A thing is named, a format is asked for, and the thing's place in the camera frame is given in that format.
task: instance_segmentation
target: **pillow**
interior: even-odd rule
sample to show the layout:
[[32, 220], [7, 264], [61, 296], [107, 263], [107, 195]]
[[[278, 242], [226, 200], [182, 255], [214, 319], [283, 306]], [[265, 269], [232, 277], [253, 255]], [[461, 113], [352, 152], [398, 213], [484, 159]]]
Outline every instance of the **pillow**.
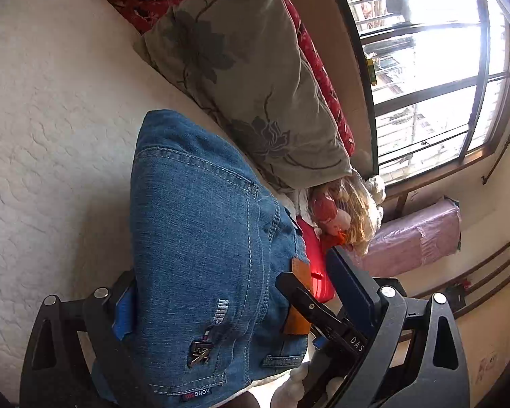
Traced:
[[296, 36], [299, 42], [300, 50], [302, 50], [304, 53], [306, 60], [310, 64], [311, 71], [316, 76], [316, 81], [318, 82], [319, 89], [321, 90], [325, 101], [327, 101], [328, 108], [330, 109], [330, 112], [336, 121], [338, 134], [340, 135], [340, 138], [342, 138], [342, 142], [344, 143], [347, 154], [351, 156], [355, 151], [354, 136], [351, 133], [351, 129], [347, 124], [346, 118], [344, 117], [344, 113], [342, 111], [342, 107], [340, 106], [338, 96], [336, 95], [335, 88], [332, 86], [330, 78], [327, 75], [327, 71], [323, 66], [323, 62], [319, 57], [318, 51], [316, 50], [314, 43], [311, 41], [310, 34], [306, 30], [306, 27], [300, 20], [300, 15], [295, 9], [295, 6], [291, 0], [283, 0], [283, 2], [285, 3], [287, 11], [291, 16], [293, 24], [295, 25]]
[[183, 0], [137, 50], [227, 130], [279, 191], [351, 174], [283, 0]]

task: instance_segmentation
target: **window frame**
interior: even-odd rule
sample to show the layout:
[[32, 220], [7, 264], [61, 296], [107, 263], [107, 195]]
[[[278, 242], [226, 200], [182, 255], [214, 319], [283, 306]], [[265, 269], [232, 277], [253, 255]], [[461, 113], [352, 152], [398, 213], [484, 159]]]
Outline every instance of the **window frame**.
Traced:
[[[351, 7], [353, 4], [357, 3], [358, 1], [348, 2], [347, 4]], [[466, 167], [481, 161], [484, 158], [487, 158], [495, 152], [499, 142], [501, 141], [506, 124], [510, 118], [510, 24], [507, 21], [505, 27], [507, 39], [506, 47], [508, 49], [506, 56], [507, 66], [505, 66], [505, 70], [503, 72], [490, 74], [491, 33], [488, 3], [487, 0], [476, 0], [476, 3], [479, 12], [478, 23], [461, 23], [458, 21], [438, 24], [401, 23], [392, 27], [370, 29], [358, 33], [361, 45], [365, 46], [376, 41], [433, 29], [453, 29], [471, 26], [480, 27], [480, 60], [478, 75], [400, 95], [374, 105], [374, 118], [376, 118], [386, 113], [405, 108], [409, 105], [413, 105], [436, 96], [455, 92], [461, 88], [476, 86], [473, 107], [468, 122], [468, 132], [466, 133], [466, 138], [463, 142], [460, 155], [452, 161], [386, 186], [387, 197], [389, 199], [403, 197], [410, 191], [439, 181], [459, 170], [465, 169]], [[355, 26], [359, 26], [359, 24], [359, 21], [355, 21]], [[476, 124], [482, 110], [487, 84], [499, 80], [504, 80], [504, 87], [502, 89], [503, 95], [500, 104], [496, 107], [498, 112], [495, 116], [495, 123], [492, 127], [490, 138], [481, 146], [469, 151], [468, 148], [471, 145]]]

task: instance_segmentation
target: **wall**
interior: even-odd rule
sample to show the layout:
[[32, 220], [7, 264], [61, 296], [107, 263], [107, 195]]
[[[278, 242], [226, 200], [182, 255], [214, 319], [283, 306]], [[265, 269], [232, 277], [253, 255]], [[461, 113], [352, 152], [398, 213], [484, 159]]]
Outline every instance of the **wall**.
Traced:
[[[486, 185], [481, 182], [481, 176], [487, 174], [497, 155], [498, 152], [468, 169], [409, 195], [406, 213], [434, 202], [442, 194], [459, 200], [462, 249], [434, 264], [401, 275], [399, 278], [408, 294], [415, 294], [460, 274], [510, 241], [510, 147], [490, 181]], [[476, 272], [472, 276], [473, 282], [508, 258], [510, 249]], [[476, 300], [509, 274], [510, 267], [469, 296], [467, 302]], [[457, 322], [469, 368], [471, 406], [475, 406], [510, 359], [510, 285]], [[400, 361], [405, 350], [406, 345], [401, 345], [395, 359]], [[495, 353], [496, 362], [482, 367], [480, 371], [481, 362], [487, 361]]]

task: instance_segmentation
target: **clamp jaw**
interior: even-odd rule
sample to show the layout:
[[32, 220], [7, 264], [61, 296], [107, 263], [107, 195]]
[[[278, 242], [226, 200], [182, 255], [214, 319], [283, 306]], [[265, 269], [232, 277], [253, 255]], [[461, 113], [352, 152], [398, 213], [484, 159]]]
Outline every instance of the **clamp jaw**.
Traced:
[[[469, 381], [454, 317], [441, 294], [428, 301], [403, 297], [396, 279], [371, 278], [341, 248], [330, 249], [327, 272], [343, 303], [335, 316], [289, 272], [276, 287], [308, 321], [317, 337], [298, 408], [469, 407]], [[156, 408], [143, 372], [121, 339], [132, 332], [133, 271], [111, 289], [99, 288], [84, 300], [61, 302], [48, 296], [34, 323], [20, 384], [20, 408]], [[404, 364], [389, 368], [401, 332], [413, 330]], [[87, 369], [78, 332], [87, 332], [102, 377], [117, 405], [100, 397]], [[208, 346], [192, 345], [204, 361]], [[330, 379], [342, 376], [326, 400]]]
[[[327, 272], [343, 303], [335, 317], [291, 273], [276, 287], [322, 335], [304, 380], [298, 408], [469, 407], [461, 339], [444, 295], [404, 297], [397, 279], [371, 278], [338, 247], [327, 252]], [[402, 365], [389, 368], [403, 330], [413, 337]], [[333, 377], [345, 377], [326, 401]]]
[[112, 289], [99, 288], [86, 299], [61, 302], [53, 295], [45, 299], [25, 354], [20, 408], [117, 408], [98, 395], [78, 331], [88, 333], [102, 374], [120, 406], [158, 406], [120, 341], [128, 329], [114, 325], [121, 303], [133, 299], [134, 291], [134, 272], [126, 271]]

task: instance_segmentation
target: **denim jeans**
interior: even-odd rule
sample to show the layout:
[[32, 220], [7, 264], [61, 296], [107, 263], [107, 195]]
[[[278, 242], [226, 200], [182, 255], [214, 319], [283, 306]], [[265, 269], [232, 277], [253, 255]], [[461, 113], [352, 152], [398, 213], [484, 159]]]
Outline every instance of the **denim jeans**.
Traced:
[[[298, 366], [306, 336], [284, 335], [275, 287], [300, 230], [243, 156], [171, 110], [149, 112], [131, 177], [136, 328], [125, 345], [162, 406], [208, 407]], [[214, 345], [192, 366], [191, 343]]]

